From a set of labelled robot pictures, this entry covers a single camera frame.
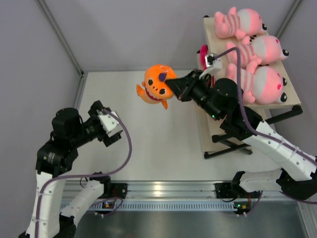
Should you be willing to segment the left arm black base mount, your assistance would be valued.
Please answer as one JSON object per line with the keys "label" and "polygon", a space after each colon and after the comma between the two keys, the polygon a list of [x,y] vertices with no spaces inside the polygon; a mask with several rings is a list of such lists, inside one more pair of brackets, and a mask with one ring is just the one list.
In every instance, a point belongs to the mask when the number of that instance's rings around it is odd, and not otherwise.
{"label": "left arm black base mount", "polygon": [[120,182],[110,182],[104,185],[104,192],[99,197],[100,199],[112,198],[112,197],[119,197],[125,199],[128,191],[128,184],[127,183],[120,183]]}

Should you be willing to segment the pink striped plush back shelf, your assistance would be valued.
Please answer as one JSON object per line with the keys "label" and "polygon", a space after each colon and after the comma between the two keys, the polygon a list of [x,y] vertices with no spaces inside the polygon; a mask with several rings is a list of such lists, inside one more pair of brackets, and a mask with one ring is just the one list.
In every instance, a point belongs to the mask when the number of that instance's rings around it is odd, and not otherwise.
{"label": "pink striped plush back shelf", "polygon": [[227,14],[220,11],[214,14],[214,31],[221,39],[235,37],[242,40],[246,36],[264,34],[267,26],[257,11],[250,8],[237,11],[232,7]]}

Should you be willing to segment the small pink striped plush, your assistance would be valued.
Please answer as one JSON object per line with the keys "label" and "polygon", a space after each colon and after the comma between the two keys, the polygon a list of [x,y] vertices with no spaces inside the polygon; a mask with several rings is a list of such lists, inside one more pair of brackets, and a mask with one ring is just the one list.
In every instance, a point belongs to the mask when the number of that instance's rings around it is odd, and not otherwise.
{"label": "small pink striped plush", "polygon": [[244,103],[267,105],[287,101],[288,96],[284,92],[287,80],[274,68],[258,66],[252,61],[245,69],[241,69],[240,73]]}

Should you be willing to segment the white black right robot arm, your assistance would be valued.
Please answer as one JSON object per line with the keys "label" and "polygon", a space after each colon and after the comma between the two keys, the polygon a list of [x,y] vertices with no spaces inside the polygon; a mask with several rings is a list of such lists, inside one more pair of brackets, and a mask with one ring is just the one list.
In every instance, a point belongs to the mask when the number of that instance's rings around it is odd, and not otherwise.
{"label": "white black right robot arm", "polygon": [[236,138],[241,147],[252,146],[272,159],[278,169],[263,172],[238,171],[230,188],[235,196],[258,191],[278,191],[298,201],[317,193],[317,158],[291,144],[242,102],[242,89],[231,79],[221,78],[209,87],[202,71],[165,80],[181,102],[194,101],[212,119],[222,120],[225,138]]}

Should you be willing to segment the pink striped plush front shelf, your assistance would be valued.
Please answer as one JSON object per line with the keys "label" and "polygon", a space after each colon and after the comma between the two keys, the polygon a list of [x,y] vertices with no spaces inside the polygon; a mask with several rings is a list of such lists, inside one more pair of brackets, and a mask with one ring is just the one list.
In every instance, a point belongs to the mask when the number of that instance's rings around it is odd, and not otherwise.
{"label": "pink striped plush front shelf", "polygon": [[258,36],[252,41],[247,36],[238,45],[233,42],[226,43],[227,50],[233,47],[238,47],[240,50],[242,68],[252,61],[258,65],[267,65],[289,57],[289,51],[283,49],[279,39],[271,35]]}

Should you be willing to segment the pink striped plush shelf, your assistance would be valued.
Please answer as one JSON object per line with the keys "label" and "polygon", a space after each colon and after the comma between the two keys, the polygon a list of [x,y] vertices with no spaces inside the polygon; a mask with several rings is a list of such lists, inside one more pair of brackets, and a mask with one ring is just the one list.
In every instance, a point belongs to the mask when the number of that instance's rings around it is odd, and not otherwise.
{"label": "pink striped plush shelf", "polygon": [[232,7],[227,14],[220,11],[214,14],[214,31],[221,39],[235,37],[242,40],[246,36],[264,34],[267,26],[257,11],[250,8],[237,11]]}
{"label": "pink striped plush shelf", "polygon": [[289,57],[289,51],[283,49],[279,39],[271,35],[258,36],[252,41],[247,36],[238,45],[233,42],[226,43],[227,50],[233,47],[238,47],[240,50],[242,68],[252,61],[258,65],[267,65]]}

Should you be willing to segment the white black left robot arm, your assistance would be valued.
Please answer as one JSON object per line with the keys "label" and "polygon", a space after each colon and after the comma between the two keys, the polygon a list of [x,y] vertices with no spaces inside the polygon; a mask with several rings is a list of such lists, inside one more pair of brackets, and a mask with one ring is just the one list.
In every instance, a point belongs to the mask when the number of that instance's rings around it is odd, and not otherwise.
{"label": "white black left robot arm", "polygon": [[[98,140],[106,147],[121,139],[127,129],[118,114],[101,101],[95,101],[89,118],[82,120],[76,108],[59,110],[52,119],[53,130],[49,140],[38,150],[36,161],[36,197],[31,221],[21,238],[72,238],[78,223],[96,200],[117,200],[110,176],[123,169],[127,162],[110,172],[87,175],[71,175],[78,148]],[[87,184],[61,209],[66,180],[85,178]]]}

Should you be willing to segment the aluminium rail frame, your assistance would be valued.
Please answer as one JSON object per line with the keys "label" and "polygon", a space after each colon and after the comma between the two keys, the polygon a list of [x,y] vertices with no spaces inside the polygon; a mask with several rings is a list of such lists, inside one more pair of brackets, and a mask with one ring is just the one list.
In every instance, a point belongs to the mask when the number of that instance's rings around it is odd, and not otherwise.
{"label": "aluminium rail frame", "polygon": [[[111,181],[126,183],[126,199],[130,200],[216,200],[215,184],[226,181]],[[66,181],[62,198],[72,200],[83,187],[79,180]],[[287,198],[277,191],[263,192],[261,201],[283,201]]]}

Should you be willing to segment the magenta plush on lower shelf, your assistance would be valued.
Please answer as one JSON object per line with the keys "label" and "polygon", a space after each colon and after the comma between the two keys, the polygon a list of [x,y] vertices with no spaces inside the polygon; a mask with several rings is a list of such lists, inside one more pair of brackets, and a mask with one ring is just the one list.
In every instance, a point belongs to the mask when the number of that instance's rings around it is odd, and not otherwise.
{"label": "magenta plush on lower shelf", "polygon": [[205,56],[208,54],[209,54],[208,46],[202,45],[200,49],[200,63],[201,63],[201,66],[203,67],[203,70],[207,69]]}

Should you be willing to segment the orange plush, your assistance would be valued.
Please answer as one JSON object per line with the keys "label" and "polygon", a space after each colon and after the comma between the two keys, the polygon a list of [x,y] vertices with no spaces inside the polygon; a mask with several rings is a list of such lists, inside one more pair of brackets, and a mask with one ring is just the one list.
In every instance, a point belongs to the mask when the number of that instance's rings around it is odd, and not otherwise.
{"label": "orange plush", "polygon": [[167,110],[167,100],[174,96],[174,93],[165,84],[167,79],[176,79],[174,70],[164,64],[156,64],[149,67],[144,74],[142,85],[136,85],[137,95],[148,104],[162,104]]}

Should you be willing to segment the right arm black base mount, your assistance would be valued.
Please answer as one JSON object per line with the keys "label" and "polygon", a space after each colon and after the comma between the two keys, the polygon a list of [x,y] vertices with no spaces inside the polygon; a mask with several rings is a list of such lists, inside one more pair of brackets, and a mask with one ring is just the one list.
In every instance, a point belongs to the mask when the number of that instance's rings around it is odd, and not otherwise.
{"label": "right arm black base mount", "polygon": [[215,193],[217,198],[245,198],[245,191],[236,184],[230,182],[215,183]]}

